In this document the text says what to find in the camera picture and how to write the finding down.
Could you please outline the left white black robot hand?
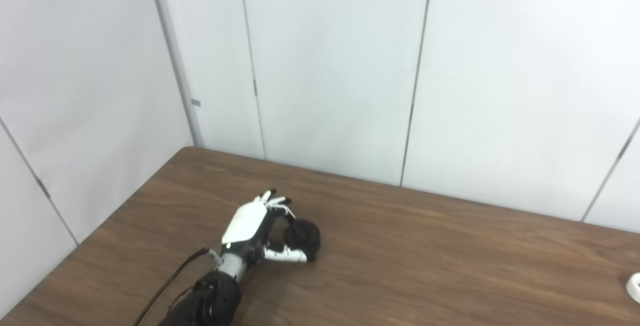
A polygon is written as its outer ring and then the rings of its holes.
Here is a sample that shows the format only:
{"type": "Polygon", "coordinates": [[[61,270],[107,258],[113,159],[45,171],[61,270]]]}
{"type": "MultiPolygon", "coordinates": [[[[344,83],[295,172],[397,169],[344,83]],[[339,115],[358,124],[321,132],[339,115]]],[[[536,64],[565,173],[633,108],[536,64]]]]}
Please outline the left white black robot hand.
{"type": "Polygon", "coordinates": [[[297,221],[288,207],[291,199],[276,197],[276,193],[276,189],[269,189],[236,210],[221,238],[221,258],[234,255],[248,267],[262,260],[292,263],[315,261],[316,256],[303,248],[293,248],[286,243],[281,250],[270,247],[269,235],[278,218],[286,219],[290,226],[297,221]]]}

